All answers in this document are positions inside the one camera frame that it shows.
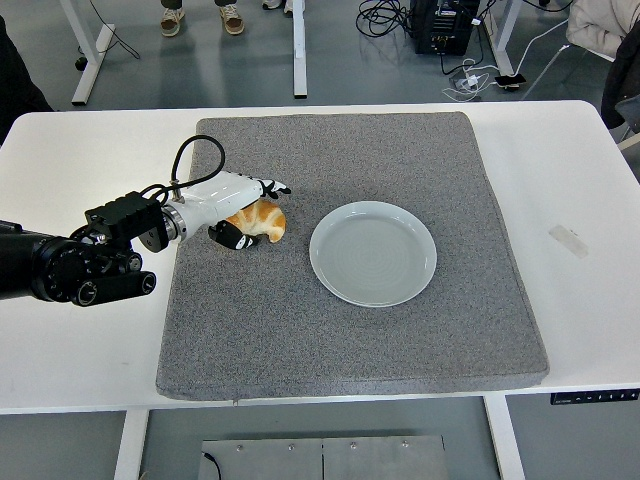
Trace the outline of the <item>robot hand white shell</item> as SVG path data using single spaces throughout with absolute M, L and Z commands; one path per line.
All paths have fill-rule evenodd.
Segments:
M 182 200 L 167 203 L 166 212 L 177 238 L 187 240 L 207 226 L 217 243 L 241 250 L 256 244 L 261 236 L 271 243 L 282 239 L 286 218 L 273 201 L 280 193 L 290 192 L 276 180 L 223 171 L 187 188 Z

